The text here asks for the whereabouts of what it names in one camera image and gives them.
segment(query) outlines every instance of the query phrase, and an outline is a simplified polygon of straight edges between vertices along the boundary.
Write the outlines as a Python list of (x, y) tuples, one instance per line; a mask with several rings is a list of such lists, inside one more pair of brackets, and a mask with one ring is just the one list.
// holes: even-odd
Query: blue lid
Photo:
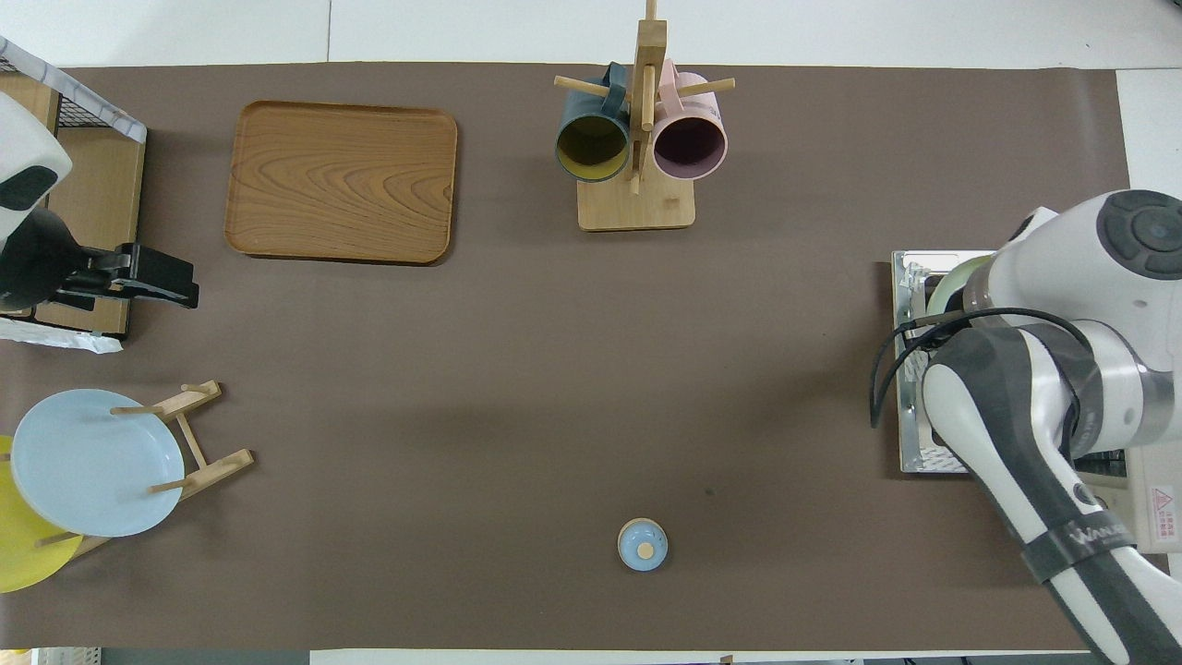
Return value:
[(644, 517), (624, 524), (616, 545), (624, 565), (641, 573), (657, 568), (669, 554), (669, 540), (664, 530), (656, 522)]

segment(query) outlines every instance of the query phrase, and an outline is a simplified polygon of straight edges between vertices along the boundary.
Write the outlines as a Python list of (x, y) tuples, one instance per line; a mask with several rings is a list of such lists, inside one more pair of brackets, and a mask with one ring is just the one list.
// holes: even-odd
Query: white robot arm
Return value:
[(82, 247), (38, 202), (72, 168), (52, 133), (0, 92), (0, 311), (46, 300), (91, 309), (95, 298), (197, 305), (193, 265), (137, 242)]
[(1182, 201), (1117, 191), (1048, 217), (978, 268), (965, 311), (1038, 309), (1070, 334), (980, 315), (931, 359), (924, 406), (1092, 650), (1178, 664), (1182, 583), (1137, 554), (1069, 459), (1182, 439)]
[(61, 182), (73, 162), (38, 122), (12, 97), (0, 92), (0, 242), (30, 210)]

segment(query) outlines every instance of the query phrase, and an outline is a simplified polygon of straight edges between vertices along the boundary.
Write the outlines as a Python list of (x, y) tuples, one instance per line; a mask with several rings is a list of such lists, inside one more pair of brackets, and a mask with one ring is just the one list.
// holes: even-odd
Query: yellow plate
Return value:
[[(12, 452), (12, 437), (0, 437), (0, 454)], [(70, 561), (82, 536), (34, 547), (56, 536), (60, 527), (46, 522), (25, 503), (12, 481), (12, 468), (0, 462), (0, 593), (14, 592), (48, 578)]]

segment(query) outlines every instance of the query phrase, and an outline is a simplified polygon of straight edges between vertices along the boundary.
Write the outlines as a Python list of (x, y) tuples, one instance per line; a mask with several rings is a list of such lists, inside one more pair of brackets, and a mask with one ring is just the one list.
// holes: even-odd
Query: white floor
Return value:
[[(0, 35), (63, 67), (626, 63), (643, 11), (643, 0), (2, 0)], [(670, 57), (684, 63), (1121, 70), (1130, 181), (1182, 196), (1182, 7), (1169, 0), (662, 0), (658, 18), (669, 20)], [(1182, 558), (1171, 567), (1182, 576)], [(313, 663), (638, 665), (726, 654), (348, 650), (313, 653)], [(900, 654), (740, 659), (877, 656)]]

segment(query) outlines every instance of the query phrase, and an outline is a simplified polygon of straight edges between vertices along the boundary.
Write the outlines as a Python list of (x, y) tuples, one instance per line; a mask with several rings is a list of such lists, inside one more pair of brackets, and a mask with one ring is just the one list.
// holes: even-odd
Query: table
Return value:
[[(897, 471), (865, 382), (890, 249), (996, 246), (1126, 185), (1115, 76), (700, 71), (740, 80), (732, 152), (693, 227), (635, 234), (578, 230), (551, 156), (570, 65), (73, 72), (150, 128), (139, 239), (196, 265), (202, 302), (136, 302), (113, 357), (7, 347), (0, 430), (66, 389), (217, 379), (202, 444), (259, 464), (0, 596), (0, 644), (1080, 648), (978, 488)], [(452, 112), (444, 259), (230, 249), (259, 98)], [(671, 543), (652, 575), (613, 550), (641, 515)]]

